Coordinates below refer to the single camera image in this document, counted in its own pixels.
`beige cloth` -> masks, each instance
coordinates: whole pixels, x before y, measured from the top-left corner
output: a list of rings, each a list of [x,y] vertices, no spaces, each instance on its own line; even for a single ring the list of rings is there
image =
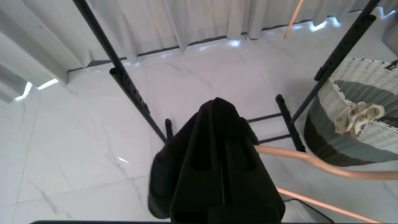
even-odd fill
[[[336,119],[335,132],[352,138],[364,133],[368,124],[384,116],[384,107],[365,102],[351,103]]]

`laundry basket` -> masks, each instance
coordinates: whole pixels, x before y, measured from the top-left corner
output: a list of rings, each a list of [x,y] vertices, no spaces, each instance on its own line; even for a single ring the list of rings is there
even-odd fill
[[[384,116],[358,138],[335,133],[335,120],[350,103],[360,101],[383,106]],[[316,156],[335,166],[398,160],[398,68],[376,60],[344,59],[315,97],[304,138]]]

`white curtain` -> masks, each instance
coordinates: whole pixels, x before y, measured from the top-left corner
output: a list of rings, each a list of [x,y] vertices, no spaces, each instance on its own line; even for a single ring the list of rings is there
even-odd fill
[[[213,37],[256,39],[261,29],[286,25],[299,0],[89,0],[97,20],[120,57]],[[361,10],[368,0],[305,0],[296,22],[321,24]],[[398,1],[383,0],[384,14]],[[11,101],[33,86],[57,79],[90,62],[109,60],[72,1],[0,2],[0,100]]]

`black metal rack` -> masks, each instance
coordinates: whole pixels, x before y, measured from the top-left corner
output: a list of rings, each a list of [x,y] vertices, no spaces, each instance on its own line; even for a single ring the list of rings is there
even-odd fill
[[[122,88],[124,93],[129,97],[129,99],[133,102],[136,108],[140,111],[141,115],[145,118],[145,120],[149,123],[152,129],[156,132],[156,134],[161,138],[163,142],[166,142],[168,139],[172,138],[172,123],[169,119],[165,120],[165,128],[167,137],[160,130],[158,125],[156,125],[155,121],[150,116],[150,111],[148,106],[145,104],[144,100],[141,98],[137,88],[133,84],[130,79],[126,69],[123,67],[123,64],[113,49],[111,43],[109,42],[107,36],[102,30],[100,24],[96,20],[93,12],[91,11],[89,5],[85,0],[73,0],[76,7],[79,9],[82,16],[85,18],[85,21],[89,25],[90,29],[93,31],[94,35],[100,42],[101,46],[104,48],[106,54],[114,64],[114,68],[112,68],[109,72],[118,85]],[[371,15],[373,9],[379,4],[380,0],[370,0],[363,11],[360,13],[358,18],[354,21],[352,26],[349,28],[345,36],[339,42],[337,47],[329,56],[328,60],[324,63],[324,65],[319,69],[317,74],[315,75],[315,81],[317,84],[313,87],[311,92],[308,94],[304,102],[301,104],[296,113],[291,117],[290,111],[285,104],[285,100],[282,95],[277,95],[276,102],[279,106],[280,113],[271,114],[267,116],[263,116],[260,118],[249,119],[248,122],[256,122],[262,121],[265,119],[277,118],[279,116],[283,117],[287,129],[289,131],[288,134],[276,136],[269,139],[260,140],[260,143],[266,143],[271,141],[276,141],[285,138],[292,138],[294,146],[296,150],[305,152],[305,147],[301,141],[300,135],[297,132],[297,129],[294,125],[297,118],[303,113],[304,109],[310,104],[310,102],[314,99],[314,97],[319,92],[320,88],[325,84],[325,82],[329,79],[331,74],[336,70],[337,66],[344,60],[344,58],[348,55],[350,50],[355,46],[358,40],[363,36],[363,34],[367,31],[370,25],[376,20],[376,16]]]

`black metal pole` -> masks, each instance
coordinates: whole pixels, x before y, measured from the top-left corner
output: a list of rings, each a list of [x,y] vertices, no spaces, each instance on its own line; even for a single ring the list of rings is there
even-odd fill
[[[109,59],[111,59],[113,65],[115,66],[109,72],[115,81],[122,88],[124,93],[130,98],[134,106],[138,109],[141,115],[145,118],[145,120],[149,123],[152,129],[156,132],[156,134],[161,138],[163,142],[166,142],[167,138],[160,130],[158,125],[156,125],[155,121],[150,116],[150,112],[148,106],[144,103],[144,100],[141,98],[136,86],[133,84],[131,78],[127,74],[126,69],[124,68],[122,62],[120,61],[118,55],[113,49],[111,42],[106,37],[104,31],[102,30],[100,24],[95,18],[93,12],[88,6],[85,0],[73,0],[76,7],[79,9],[82,16],[85,18],[85,21],[89,25],[91,31],[93,31],[94,35],[98,39],[102,48],[104,48],[106,54]]]
[[[299,118],[299,116],[303,113],[305,108],[311,103],[312,99],[314,99],[319,90],[329,79],[331,74],[336,70],[337,66],[344,60],[344,58],[348,55],[348,52],[354,47],[355,43],[357,43],[357,41],[363,36],[363,34],[367,31],[367,29],[371,26],[371,24],[375,20],[376,16],[366,15],[363,16],[363,18],[360,19],[359,21],[357,20],[354,22],[354,24],[351,26],[352,29],[350,29],[346,33],[346,35],[338,44],[337,48],[333,51],[332,55],[330,56],[330,60],[326,61],[328,64],[326,70],[321,75],[317,74],[317,76],[315,77],[319,78],[318,83],[314,86],[314,88],[308,94],[304,102],[301,104],[296,113],[293,115],[289,125],[294,125],[297,118]]]

